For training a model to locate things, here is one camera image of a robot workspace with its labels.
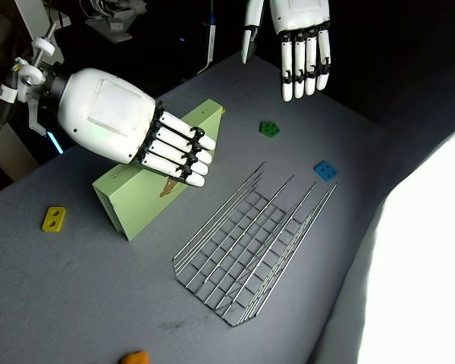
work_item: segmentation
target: metal wire rack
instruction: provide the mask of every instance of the metal wire rack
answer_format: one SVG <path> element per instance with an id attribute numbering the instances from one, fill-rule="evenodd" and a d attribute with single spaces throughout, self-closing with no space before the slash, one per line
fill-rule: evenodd
<path id="1" fill-rule="evenodd" d="M 173 259 L 177 280 L 231 326 L 262 311 L 337 186 L 299 219 L 316 183 L 285 212 L 273 202 L 293 176 L 266 198 L 256 190 L 262 172 L 263 164 Z"/>

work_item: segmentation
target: light green box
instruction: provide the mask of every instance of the light green box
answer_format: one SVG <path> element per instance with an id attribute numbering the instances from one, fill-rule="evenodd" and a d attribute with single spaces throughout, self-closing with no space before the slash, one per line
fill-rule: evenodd
<path id="1" fill-rule="evenodd" d="M 208 99 L 182 120 L 193 127 L 201 127 L 206 135 L 217 140 L 221 115 L 222 106 Z M 116 230 L 132 240 L 187 185 L 137 165 L 117 165 L 98 178 L 93 187 Z"/>

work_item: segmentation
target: blue toy piece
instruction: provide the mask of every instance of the blue toy piece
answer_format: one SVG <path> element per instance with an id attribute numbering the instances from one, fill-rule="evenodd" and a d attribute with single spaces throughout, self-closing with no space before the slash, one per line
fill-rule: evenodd
<path id="1" fill-rule="evenodd" d="M 332 178 L 335 178 L 339 174 L 337 169 L 332 167 L 329 163 L 323 161 L 317 164 L 313 170 L 318 174 L 322 180 L 329 182 Z"/>

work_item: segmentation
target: table surface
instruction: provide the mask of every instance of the table surface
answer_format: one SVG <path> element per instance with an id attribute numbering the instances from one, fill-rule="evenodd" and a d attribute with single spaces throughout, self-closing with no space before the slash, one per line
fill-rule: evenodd
<path id="1" fill-rule="evenodd" d="M 182 116 L 205 99 L 227 112 L 206 185 L 188 188 L 133 242 L 117 233 L 91 183 L 113 166 L 75 147 L 0 192 L 0 363 L 116 363 L 148 350 L 153 363 L 304 363 L 377 201 L 373 149 L 384 132 L 321 93 L 286 103 L 279 70 L 234 55 L 161 99 Z M 271 139 L 259 123 L 281 129 Z M 266 161 L 267 195 L 292 174 L 281 207 L 329 161 L 337 189 L 262 314 L 230 328 L 175 280 L 171 260 L 251 172 Z M 42 232 L 65 206 L 62 232 Z"/>

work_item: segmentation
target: white mechanical device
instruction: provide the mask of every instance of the white mechanical device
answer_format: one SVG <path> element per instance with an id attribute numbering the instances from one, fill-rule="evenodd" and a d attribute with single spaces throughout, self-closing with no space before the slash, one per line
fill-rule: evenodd
<path id="1" fill-rule="evenodd" d="M 253 56 L 265 0 L 249 0 L 244 22 L 245 64 Z M 323 90 L 331 68 L 328 0 L 270 0 L 271 19 L 281 36 L 281 92 L 284 101 Z"/>
<path id="2" fill-rule="evenodd" d="M 89 2 L 96 14 L 89 16 L 85 12 L 89 17 L 86 24 L 112 43 L 131 39 L 132 36 L 127 33 L 128 28 L 137 15 L 146 13 L 146 3 L 143 0 L 89 0 Z"/>
<path id="3" fill-rule="evenodd" d="M 173 116 L 131 83 L 112 74 L 84 69 L 69 77 L 39 69 L 44 54 L 54 53 L 47 35 L 33 41 L 32 64 L 17 58 L 0 88 L 0 127 L 9 119 L 15 100 L 29 105 L 29 126 L 41 135 L 37 122 L 41 105 L 54 105 L 58 123 L 80 146 L 119 163 L 138 162 L 180 182 L 201 187 L 215 141 L 204 130 Z"/>

